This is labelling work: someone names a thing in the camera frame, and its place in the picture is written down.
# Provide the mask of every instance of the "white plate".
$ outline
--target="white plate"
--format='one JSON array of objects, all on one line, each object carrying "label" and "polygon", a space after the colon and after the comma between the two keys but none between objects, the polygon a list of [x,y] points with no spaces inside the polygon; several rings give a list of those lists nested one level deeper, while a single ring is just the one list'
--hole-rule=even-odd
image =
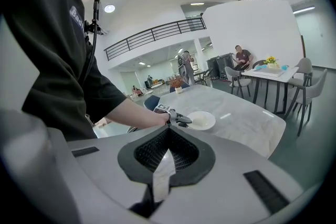
[{"label": "white plate", "polygon": [[190,113],[187,117],[193,121],[193,123],[189,123],[188,126],[195,130],[208,130],[216,123],[215,117],[205,111],[195,111]]}]

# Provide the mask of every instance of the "black rectangular slot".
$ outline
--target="black rectangular slot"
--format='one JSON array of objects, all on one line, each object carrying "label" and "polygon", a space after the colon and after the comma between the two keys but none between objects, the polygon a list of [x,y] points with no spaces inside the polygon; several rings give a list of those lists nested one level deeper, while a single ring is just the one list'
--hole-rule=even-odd
[{"label": "black rectangular slot", "polygon": [[260,171],[255,170],[243,175],[271,214],[289,204],[289,201]]},{"label": "black rectangular slot", "polygon": [[73,156],[75,158],[80,157],[80,156],[84,156],[87,154],[91,154],[93,152],[97,152],[99,151],[99,149],[97,149],[95,146],[92,147],[87,147],[87,148],[82,148],[81,150],[75,150],[75,151],[71,151]]}]

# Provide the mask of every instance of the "yellow flowers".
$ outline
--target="yellow flowers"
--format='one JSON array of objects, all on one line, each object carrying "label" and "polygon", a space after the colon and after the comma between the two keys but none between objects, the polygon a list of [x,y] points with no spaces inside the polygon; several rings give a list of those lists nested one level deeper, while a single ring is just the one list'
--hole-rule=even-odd
[{"label": "yellow flowers", "polygon": [[264,62],[264,64],[268,64],[268,63],[276,63],[277,59],[274,56],[270,56],[268,58],[266,58],[266,61]]}]

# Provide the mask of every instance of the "person's hand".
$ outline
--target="person's hand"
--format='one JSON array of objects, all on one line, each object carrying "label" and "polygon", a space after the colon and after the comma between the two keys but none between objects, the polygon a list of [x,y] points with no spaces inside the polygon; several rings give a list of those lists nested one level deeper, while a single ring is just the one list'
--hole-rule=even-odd
[{"label": "person's hand", "polygon": [[168,113],[159,114],[159,116],[161,118],[159,125],[165,125],[170,118],[170,115]]}]

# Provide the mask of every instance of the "ceiling light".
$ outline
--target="ceiling light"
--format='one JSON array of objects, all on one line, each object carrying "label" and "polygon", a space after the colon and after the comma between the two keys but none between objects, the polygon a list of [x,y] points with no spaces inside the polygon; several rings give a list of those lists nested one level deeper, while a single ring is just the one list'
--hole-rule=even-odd
[{"label": "ceiling light", "polygon": [[296,11],[293,12],[293,14],[300,13],[300,12],[306,12],[307,10],[311,10],[311,9],[315,9],[315,6],[311,6],[311,7],[308,7],[308,8],[303,8],[303,9],[296,10]]},{"label": "ceiling light", "polygon": [[116,9],[116,7],[114,7],[113,5],[107,5],[105,8],[104,8],[104,10],[105,10],[105,12],[107,12],[107,13],[111,13],[111,12],[114,12],[114,10]]}]

